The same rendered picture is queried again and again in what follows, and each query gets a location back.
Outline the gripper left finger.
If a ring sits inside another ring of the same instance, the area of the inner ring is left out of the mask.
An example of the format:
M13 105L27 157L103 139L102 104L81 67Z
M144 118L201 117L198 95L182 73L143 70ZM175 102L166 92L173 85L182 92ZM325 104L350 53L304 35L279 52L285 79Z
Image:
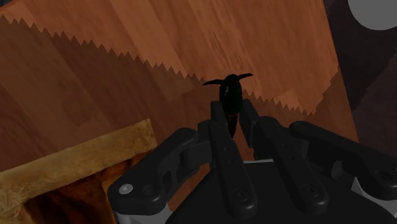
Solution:
M206 163L216 168L230 214L238 219L252 217L258 200L219 101L211 102L210 119L197 129L176 130L110 185L107 195L112 210L124 216L158 214Z

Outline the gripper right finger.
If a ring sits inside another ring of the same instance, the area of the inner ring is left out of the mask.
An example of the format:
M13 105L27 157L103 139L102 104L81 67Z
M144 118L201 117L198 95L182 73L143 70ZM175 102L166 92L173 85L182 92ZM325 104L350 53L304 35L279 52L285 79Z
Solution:
M272 158L303 212L323 214L330 204L331 188L310 168L314 163L353 195L355 208L373 204L397 215L397 158L309 122L283 127L275 118L259 116L248 99L242 102L240 126L256 157Z

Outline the black bird figure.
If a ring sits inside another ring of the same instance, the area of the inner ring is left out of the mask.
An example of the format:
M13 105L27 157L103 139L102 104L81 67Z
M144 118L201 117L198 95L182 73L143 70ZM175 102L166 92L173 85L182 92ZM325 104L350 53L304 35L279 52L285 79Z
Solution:
M219 85L219 101L222 105L230 137L237 128L239 113L243 106L242 85L240 80L253 76L252 73L229 74L224 79L206 81L202 85Z

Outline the tan and brown block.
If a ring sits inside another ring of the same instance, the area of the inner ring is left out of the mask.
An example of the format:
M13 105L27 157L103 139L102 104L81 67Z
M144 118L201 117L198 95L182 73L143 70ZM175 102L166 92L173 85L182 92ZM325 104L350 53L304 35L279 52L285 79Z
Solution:
M24 203L146 153L157 145L149 119L0 172L0 224L34 224Z

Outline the grey round disc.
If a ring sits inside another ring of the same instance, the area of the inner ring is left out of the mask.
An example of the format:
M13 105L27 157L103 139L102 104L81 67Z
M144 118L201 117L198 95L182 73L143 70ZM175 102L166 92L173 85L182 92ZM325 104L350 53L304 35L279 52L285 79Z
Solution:
M397 0L347 0L360 25L375 31L397 28Z

